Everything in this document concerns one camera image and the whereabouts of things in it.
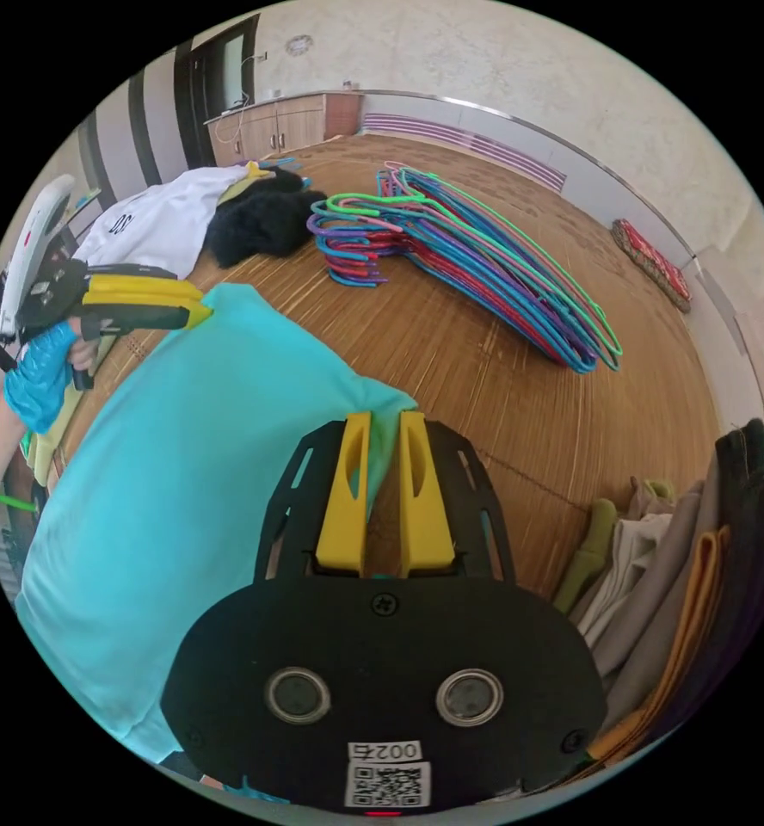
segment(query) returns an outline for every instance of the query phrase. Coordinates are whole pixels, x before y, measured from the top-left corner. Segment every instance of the orange cloth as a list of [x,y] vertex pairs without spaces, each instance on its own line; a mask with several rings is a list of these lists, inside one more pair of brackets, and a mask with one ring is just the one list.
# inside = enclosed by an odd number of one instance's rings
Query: orange cloth
[[718,609],[723,582],[724,554],[729,546],[729,527],[701,535],[694,549],[692,573],[686,589],[675,641],[657,688],[636,711],[621,720],[589,747],[596,763],[571,780],[581,780],[601,768],[613,766],[633,754],[648,735],[677,686],[686,676],[706,639]]

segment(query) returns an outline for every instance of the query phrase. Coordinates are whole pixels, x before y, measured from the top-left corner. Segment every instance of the black pants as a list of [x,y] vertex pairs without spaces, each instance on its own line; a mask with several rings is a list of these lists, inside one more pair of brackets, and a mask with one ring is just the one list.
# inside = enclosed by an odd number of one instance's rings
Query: black pants
[[764,617],[764,425],[758,419],[718,439],[718,523],[730,527],[718,612],[688,674],[650,733],[685,722],[736,664]]

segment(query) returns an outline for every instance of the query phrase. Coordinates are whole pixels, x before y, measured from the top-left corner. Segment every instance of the wall clock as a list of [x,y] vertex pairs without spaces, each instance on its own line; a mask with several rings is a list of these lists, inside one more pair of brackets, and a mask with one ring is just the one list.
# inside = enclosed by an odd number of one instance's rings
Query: wall clock
[[313,38],[309,34],[297,34],[285,44],[285,51],[296,58],[304,54],[313,45]]

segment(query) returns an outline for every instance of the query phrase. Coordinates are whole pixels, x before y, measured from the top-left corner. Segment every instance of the countertop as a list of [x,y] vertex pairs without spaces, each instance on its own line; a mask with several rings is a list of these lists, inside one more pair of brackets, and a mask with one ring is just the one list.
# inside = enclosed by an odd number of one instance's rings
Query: countertop
[[230,117],[232,114],[240,114],[245,109],[256,109],[260,106],[265,106],[268,103],[281,103],[282,101],[295,101],[298,100],[300,97],[316,97],[318,95],[362,95],[362,89],[318,89],[312,92],[299,92],[297,95],[282,95],[281,97],[270,97],[266,101],[259,101],[258,103],[248,103],[247,106],[239,106],[234,107],[232,109],[227,109],[222,114],[216,115],[216,117],[211,118],[210,120],[204,121],[204,126],[208,123],[215,123],[216,120],[221,120],[222,118]]

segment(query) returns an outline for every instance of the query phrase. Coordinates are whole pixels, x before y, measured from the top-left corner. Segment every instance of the number label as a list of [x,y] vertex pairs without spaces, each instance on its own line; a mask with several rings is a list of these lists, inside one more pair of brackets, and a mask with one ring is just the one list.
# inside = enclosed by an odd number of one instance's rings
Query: number label
[[407,763],[422,759],[418,740],[395,743],[348,743],[348,759],[365,763]]
[[107,230],[110,235],[120,235],[132,221],[132,215],[121,215],[121,217]]

